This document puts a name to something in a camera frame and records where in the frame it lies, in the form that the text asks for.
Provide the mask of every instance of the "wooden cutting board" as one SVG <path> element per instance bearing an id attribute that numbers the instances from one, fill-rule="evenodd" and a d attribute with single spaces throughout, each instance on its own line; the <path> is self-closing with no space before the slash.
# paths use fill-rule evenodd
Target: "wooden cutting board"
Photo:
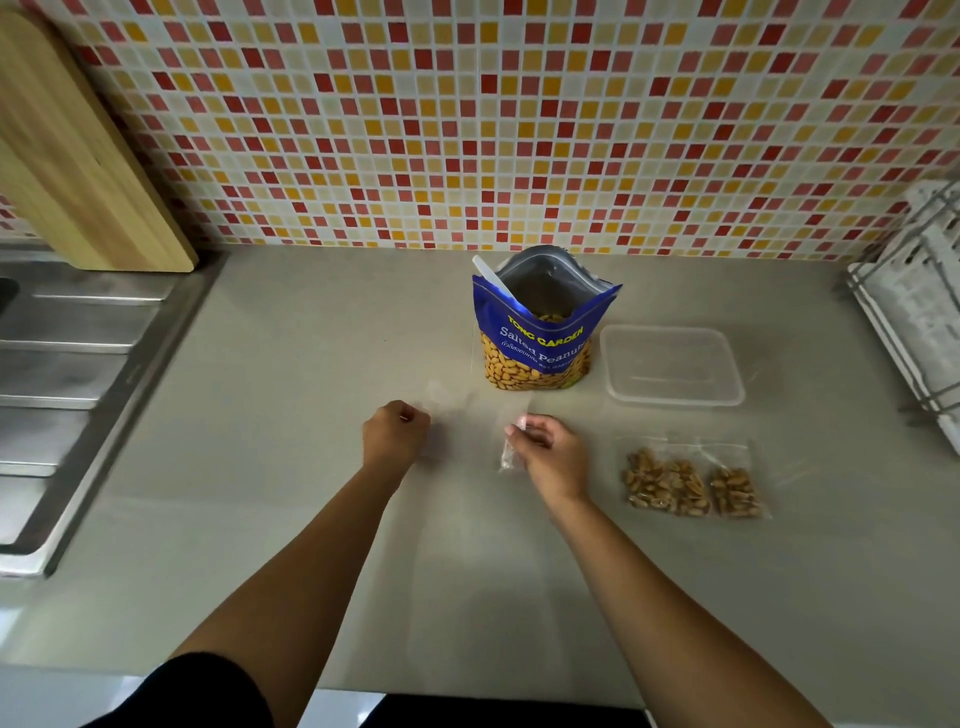
<path id="1" fill-rule="evenodd" d="M 77 268 L 197 262 L 66 46 L 11 11 L 0 11 L 0 191 Z"/>

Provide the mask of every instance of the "gray countertop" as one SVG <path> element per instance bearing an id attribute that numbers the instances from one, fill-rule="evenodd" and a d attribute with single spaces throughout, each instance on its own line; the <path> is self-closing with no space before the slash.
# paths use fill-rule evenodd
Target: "gray countertop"
<path id="1" fill-rule="evenodd" d="M 624 407 L 595 365 L 537 393 L 588 436 L 599 504 L 832 720 L 955 720 L 960 461 L 898 412 L 906 387 L 836 269 L 587 264 L 624 283 L 604 323 L 719 328 L 747 390 L 735 409 Z M 525 476 L 496 473 L 518 395 L 483 377 L 470 272 L 458 253 L 232 254 L 59 570 L 0 583 L 0 662 L 145 673 L 350 476 L 377 405 L 440 391 L 444 456 L 391 503 L 322 687 L 638 704 Z M 773 518 L 629 508 L 618 438 L 666 431 L 750 441 Z"/>

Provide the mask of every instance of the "person's right hand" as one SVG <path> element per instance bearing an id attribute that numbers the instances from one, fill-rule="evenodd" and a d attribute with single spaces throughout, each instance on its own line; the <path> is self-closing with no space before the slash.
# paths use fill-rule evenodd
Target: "person's right hand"
<path id="1" fill-rule="evenodd" d="M 526 431 L 507 425 L 507 439 L 526 463 L 547 507 L 589 502 L 589 452 L 584 441 L 554 417 L 527 415 L 526 422 Z"/>

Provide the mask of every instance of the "hand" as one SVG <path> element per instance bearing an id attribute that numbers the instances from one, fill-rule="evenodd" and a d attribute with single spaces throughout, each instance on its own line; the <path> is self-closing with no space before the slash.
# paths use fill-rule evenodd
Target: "hand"
<path id="1" fill-rule="evenodd" d="M 363 423 L 363 464 L 397 470 L 401 477 L 420 455 L 430 415 L 405 401 L 384 404 Z"/>
<path id="2" fill-rule="evenodd" d="M 527 415 L 526 421 L 525 432 L 507 425 L 507 439 L 526 463 L 547 507 L 589 502 L 589 452 L 584 441 L 556 418 Z"/>

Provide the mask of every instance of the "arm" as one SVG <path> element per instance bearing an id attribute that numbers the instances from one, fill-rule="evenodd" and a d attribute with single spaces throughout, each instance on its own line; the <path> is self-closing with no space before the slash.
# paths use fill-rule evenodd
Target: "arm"
<path id="1" fill-rule="evenodd" d="M 662 728 L 825 728 L 772 667 L 687 596 L 589 500 L 588 453 L 559 421 L 507 435 L 564 534 Z"/>
<path id="2" fill-rule="evenodd" d="M 324 671 L 384 508 L 430 416 L 401 401 L 363 427 L 363 466 L 300 534 L 171 655 L 213 652 L 249 674 L 276 728 L 295 728 Z"/>

